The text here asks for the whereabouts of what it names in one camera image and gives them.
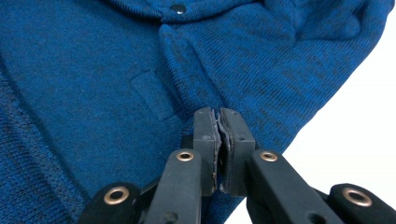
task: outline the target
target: metal grommet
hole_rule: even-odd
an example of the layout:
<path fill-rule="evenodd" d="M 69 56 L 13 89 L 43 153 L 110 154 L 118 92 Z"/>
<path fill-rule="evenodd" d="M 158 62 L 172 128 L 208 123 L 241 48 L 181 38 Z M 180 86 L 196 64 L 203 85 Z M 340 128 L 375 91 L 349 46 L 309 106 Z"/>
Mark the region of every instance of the metal grommet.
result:
<path fill-rule="evenodd" d="M 185 6 L 176 4 L 169 7 L 171 10 L 174 10 L 178 15 L 184 14 L 187 9 Z"/>
<path fill-rule="evenodd" d="M 357 189 L 345 188 L 343 190 L 343 195 L 348 201 L 359 206 L 369 207 L 373 204 L 369 196 Z"/>
<path fill-rule="evenodd" d="M 114 193 L 120 193 L 120 197 L 114 198 L 112 194 Z M 109 190 L 104 198 L 105 203 L 110 204 L 110 205 L 114 205 L 114 204 L 119 204 L 124 202 L 127 198 L 129 197 L 129 190 L 126 189 L 125 187 L 115 187 L 112 188 L 111 190 Z"/>
<path fill-rule="evenodd" d="M 194 158 L 194 154 L 184 151 L 177 154 L 177 159 L 180 161 L 191 161 Z"/>
<path fill-rule="evenodd" d="M 269 151 L 264 151 L 260 157 L 265 160 L 265 161 L 276 161 L 277 160 L 277 155 L 269 152 Z"/>

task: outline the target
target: dark button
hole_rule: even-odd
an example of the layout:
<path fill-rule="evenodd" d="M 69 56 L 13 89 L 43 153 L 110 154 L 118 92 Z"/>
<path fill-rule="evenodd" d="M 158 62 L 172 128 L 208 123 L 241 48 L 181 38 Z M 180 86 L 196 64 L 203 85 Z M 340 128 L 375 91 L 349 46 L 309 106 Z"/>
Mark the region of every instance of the dark button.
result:
<path fill-rule="evenodd" d="M 186 7 L 180 4 L 172 5 L 169 7 L 171 10 L 174 10 L 177 14 L 181 15 L 187 11 Z"/>

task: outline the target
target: knit fabric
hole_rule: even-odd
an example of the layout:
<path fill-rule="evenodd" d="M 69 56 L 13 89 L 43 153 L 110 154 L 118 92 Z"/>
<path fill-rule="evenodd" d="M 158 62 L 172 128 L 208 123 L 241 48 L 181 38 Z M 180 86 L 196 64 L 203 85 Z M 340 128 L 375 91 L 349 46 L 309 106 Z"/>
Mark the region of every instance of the knit fabric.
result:
<path fill-rule="evenodd" d="M 391 0 L 0 2 L 0 221 L 70 223 L 161 175 L 195 110 L 283 152 L 379 40 Z M 219 190 L 203 223 L 240 202 Z"/>

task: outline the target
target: white surface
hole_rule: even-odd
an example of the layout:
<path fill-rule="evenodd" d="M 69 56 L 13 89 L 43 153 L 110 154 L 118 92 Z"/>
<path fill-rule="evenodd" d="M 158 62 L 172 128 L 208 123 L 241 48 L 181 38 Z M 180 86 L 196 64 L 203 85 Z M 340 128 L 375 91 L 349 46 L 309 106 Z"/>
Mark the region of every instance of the white surface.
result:
<path fill-rule="evenodd" d="M 396 9 L 369 57 L 284 156 L 312 187 L 351 183 L 396 209 Z M 226 222 L 251 223 L 245 201 Z"/>

